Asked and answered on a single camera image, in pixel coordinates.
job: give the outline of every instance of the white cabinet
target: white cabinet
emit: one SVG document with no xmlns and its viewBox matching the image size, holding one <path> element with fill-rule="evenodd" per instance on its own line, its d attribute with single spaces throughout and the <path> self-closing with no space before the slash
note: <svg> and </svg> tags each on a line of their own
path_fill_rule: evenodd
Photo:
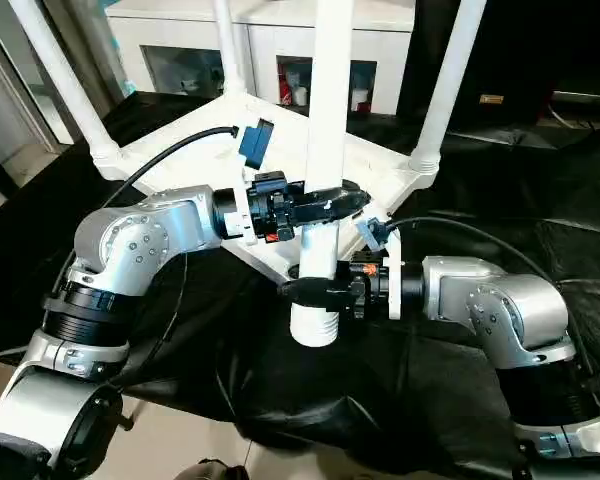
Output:
<svg viewBox="0 0 600 480">
<path fill-rule="evenodd" d="M 313 56 L 314 37 L 312 28 L 249 25 L 260 98 L 280 103 L 279 69 L 295 68 L 300 76 L 306 71 L 310 74 L 310 61 L 304 66 L 302 59 Z M 353 31 L 351 76 L 352 82 L 360 85 L 352 85 L 351 89 L 368 92 L 371 112 L 396 113 L 410 38 L 408 32 Z"/>
<path fill-rule="evenodd" d="M 222 63 L 213 22 L 109 16 L 127 78 L 145 92 L 213 98 L 221 92 Z M 239 68 L 256 93 L 246 25 L 234 25 Z"/>
<path fill-rule="evenodd" d="M 292 98 L 299 99 L 303 96 L 295 93 L 302 87 L 310 101 L 316 1 L 230 0 L 249 93 L 279 103 L 281 89 L 292 90 Z M 414 2 L 356 0 L 350 86 L 354 109 L 360 102 L 360 109 L 395 113 Z M 211 0 L 121 0 L 107 9 L 107 16 L 136 88 L 207 97 L 219 93 L 222 66 Z"/>
</svg>

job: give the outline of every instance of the glass door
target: glass door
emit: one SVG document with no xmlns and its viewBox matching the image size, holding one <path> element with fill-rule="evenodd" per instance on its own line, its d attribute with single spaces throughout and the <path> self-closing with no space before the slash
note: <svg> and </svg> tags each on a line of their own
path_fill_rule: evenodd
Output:
<svg viewBox="0 0 600 480">
<path fill-rule="evenodd" d="M 0 57 L 6 60 L 0 62 L 2 69 L 14 83 L 21 83 L 24 87 L 24 93 L 30 100 L 27 101 L 28 106 L 36 110 L 31 114 L 45 123 L 42 130 L 52 132 L 54 138 L 50 139 L 50 143 L 73 144 L 77 129 L 7 0 L 0 0 Z"/>
</svg>

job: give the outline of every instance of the tiled floor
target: tiled floor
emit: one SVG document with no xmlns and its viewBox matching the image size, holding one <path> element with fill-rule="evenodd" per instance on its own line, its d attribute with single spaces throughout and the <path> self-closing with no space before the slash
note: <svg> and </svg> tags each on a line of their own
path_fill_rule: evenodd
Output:
<svg viewBox="0 0 600 480">
<path fill-rule="evenodd" d="M 0 393 L 12 372 L 0 364 Z M 125 397 L 125 413 L 132 412 L 136 426 L 131 432 L 118 430 L 91 480 L 170 480 L 204 458 L 245 465 L 252 480 L 440 479 L 425 473 L 383 475 L 353 463 L 335 448 L 316 447 L 302 455 L 265 449 L 242 438 L 230 423 Z"/>
<path fill-rule="evenodd" d="M 55 153 L 47 152 L 40 145 L 29 145 L 7 160 L 3 167 L 16 184 L 22 187 L 56 157 Z M 0 206 L 6 201 L 5 196 L 0 193 Z"/>
</svg>

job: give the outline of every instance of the orange label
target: orange label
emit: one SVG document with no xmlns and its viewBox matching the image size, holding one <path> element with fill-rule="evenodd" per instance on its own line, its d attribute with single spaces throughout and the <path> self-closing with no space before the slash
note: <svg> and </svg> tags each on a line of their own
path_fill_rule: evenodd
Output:
<svg viewBox="0 0 600 480">
<path fill-rule="evenodd" d="M 362 267 L 362 271 L 370 277 L 373 277 L 376 273 L 378 273 L 378 267 L 372 263 L 367 263 L 364 267 Z"/>
<path fill-rule="evenodd" d="M 480 95 L 480 103 L 490 103 L 492 105 L 502 105 L 504 102 L 503 95 Z"/>
</svg>

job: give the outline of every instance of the white shelf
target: white shelf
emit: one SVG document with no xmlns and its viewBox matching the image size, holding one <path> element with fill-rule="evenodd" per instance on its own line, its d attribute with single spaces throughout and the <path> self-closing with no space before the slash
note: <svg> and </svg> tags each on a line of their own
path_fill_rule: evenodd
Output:
<svg viewBox="0 0 600 480">
<path fill-rule="evenodd" d="M 235 23 L 315 26 L 316 0 L 230 0 L 229 3 Z M 121 0 L 107 8 L 107 16 L 214 21 L 211 0 Z M 353 28 L 411 32 L 414 18 L 415 0 L 356 0 Z"/>
</svg>

